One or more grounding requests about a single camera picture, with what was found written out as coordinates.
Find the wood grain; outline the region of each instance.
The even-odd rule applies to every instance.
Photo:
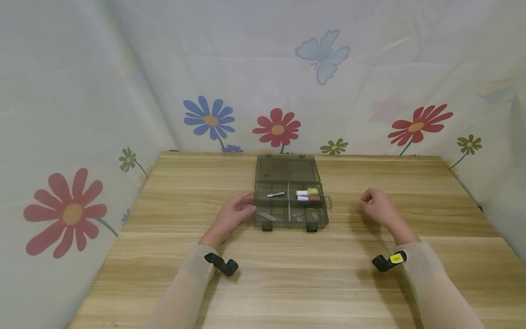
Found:
[[[388,232],[357,212],[369,186],[384,189],[442,260],[487,328],[526,327],[526,270],[438,157],[316,156],[330,195],[329,226],[238,228],[197,328],[422,328],[400,269],[378,273]],[[224,201],[254,186],[256,155],[164,152],[71,328],[142,328],[188,249]]]

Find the blue flower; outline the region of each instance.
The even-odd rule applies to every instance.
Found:
[[[129,216],[130,216],[130,208],[128,208],[128,209],[126,210],[126,212],[125,212],[124,215],[123,215],[123,218],[122,218],[120,221],[124,223],[125,221],[128,220],[128,217],[129,217]]]
[[[227,147],[223,147],[223,153],[243,153],[243,150],[240,146],[228,144]]]
[[[199,105],[196,103],[185,100],[183,105],[192,113],[186,113],[185,123],[189,126],[200,125],[194,129],[194,134],[201,136],[204,135],[208,129],[210,129],[210,138],[212,140],[217,140],[219,136],[227,138],[227,133],[225,131],[233,133],[235,130],[232,127],[226,126],[225,124],[234,122],[234,117],[227,116],[231,114],[234,110],[230,106],[223,107],[223,100],[216,99],[212,105],[212,113],[210,113],[210,108],[208,107],[208,102],[203,96],[198,97]]]

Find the light blue butterfly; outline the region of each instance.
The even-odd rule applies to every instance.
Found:
[[[332,44],[340,34],[340,30],[333,29],[325,33],[325,36],[318,40],[315,38],[305,41],[301,46],[296,48],[296,55],[298,57],[306,59],[308,61],[316,61],[311,65],[315,65],[314,69],[318,69],[316,72],[316,79],[320,85],[325,85],[327,80],[332,78],[332,75],[337,70],[337,65],[340,65],[341,62],[347,55],[351,48],[342,47],[337,51],[333,52]]]

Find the arm sleeve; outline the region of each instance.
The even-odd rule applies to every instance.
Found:
[[[146,321],[146,329],[193,329],[214,266],[205,260],[208,253],[218,254],[206,245],[190,249],[177,275]]]
[[[407,254],[403,267],[425,329],[484,328],[428,243],[408,243],[394,250]]]

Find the flower print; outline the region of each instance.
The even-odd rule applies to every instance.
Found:
[[[105,204],[88,206],[102,192],[103,185],[100,181],[93,181],[87,190],[86,179],[88,170],[81,168],[75,174],[71,191],[66,178],[59,173],[51,175],[48,179],[49,188],[54,193],[46,190],[35,192],[35,200],[42,205],[32,204],[24,209],[24,218],[29,222],[54,221],[41,233],[33,237],[26,245],[29,255],[38,255],[57,242],[62,233],[64,237],[53,252],[53,257],[61,258],[73,244],[73,236],[77,242],[77,249],[86,248],[86,236],[95,239],[99,229],[90,220],[97,220],[115,231],[102,219],[106,215]]]
[[[471,154],[475,154],[475,151],[482,148],[482,145],[480,145],[480,142],[482,141],[482,139],[479,137],[475,140],[473,140],[475,137],[473,135],[469,135],[468,138],[464,138],[464,137],[460,137],[458,139],[458,142],[457,144],[459,146],[462,146],[462,149],[460,150],[460,152],[462,153],[471,153]]]
[[[124,156],[121,156],[119,158],[119,161],[122,161],[122,164],[120,165],[120,170],[127,173],[130,170],[130,167],[133,169],[135,168],[135,165],[138,165],[139,168],[143,171],[143,174],[141,174],[140,180],[141,182],[146,182],[148,179],[148,175],[151,172],[151,166],[148,168],[148,173],[144,170],[143,166],[140,165],[140,163],[137,161],[137,158],[135,157],[135,153],[133,153],[129,147],[123,148],[123,154]]]
[[[243,153],[243,150],[240,146],[228,144],[226,147],[223,147],[223,153]]]
[[[469,135],[468,138],[460,137],[458,138],[457,145],[462,147],[460,149],[460,152],[462,152],[464,155],[460,159],[457,160],[453,165],[448,164],[448,168],[453,171],[456,170],[455,166],[458,165],[467,155],[475,154],[475,151],[482,148],[482,145],[480,144],[482,142],[482,139],[479,137],[475,139],[475,136]]]
[[[120,219],[121,222],[125,222],[128,220],[128,217],[130,216],[130,208],[126,210],[126,212],[123,214],[123,218]]]
[[[119,161],[122,162],[120,165],[120,170],[127,173],[130,170],[130,167],[133,169],[135,168],[135,163],[137,162],[137,159],[135,158],[135,153],[133,153],[129,147],[123,148],[123,154],[124,156],[121,156],[119,158]]]
[[[270,142],[270,146],[278,147],[290,144],[291,139],[297,139],[298,128],[301,126],[299,121],[291,121],[294,113],[289,112],[283,116],[281,108],[275,108],[270,111],[270,119],[260,116],[258,124],[263,128],[252,130],[254,134],[264,134],[259,141],[262,143]]]
[[[139,180],[140,180],[141,183],[143,183],[143,184],[146,183],[146,181],[148,180],[148,177],[150,176],[151,169],[152,169],[152,167],[148,166],[146,168],[146,170],[144,170],[144,172],[140,175]]]
[[[227,123],[234,122],[234,117],[228,116],[234,110],[230,106],[223,107],[223,100],[216,99],[212,105],[212,113],[210,113],[210,108],[208,107],[208,102],[203,96],[197,98],[199,100],[199,105],[196,103],[185,100],[183,105],[191,112],[186,113],[185,123],[189,126],[199,125],[199,127],[194,129],[194,134],[200,136],[205,134],[210,129],[210,138],[212,140],[217,140],[218,134],[223,138],[227,138],[228,132],[235,132],[234,128],[227,126]]]
[[[320,147],[320,150],[322,153],[329,153],[331,155],[333,154],[340,154],[341,152],[345,152],[345,148],[349,143],[344,143],[343,138],[340,138],[339,140],[335,142],[329,141],[329,145]]]
[[[435,123],[444,121],[453,116],[452,112],[447,112],[439,115],[447,107],[447,104],[442,104],[435,108],[434,105],[429,106],[424,111],[424,108],[418,108],[413,113],[413,122],[406,120],[395,121],[392,125],[394,129],[401,129],[397,132],[390,133],[387,137],[393,138],[391,144],[398,142],[398,146],[405,145],[409,140],[412,143],[420,143],[424,139],[422,131],[429,133],[437,133],[444,129],[444,125],[437,125]]]

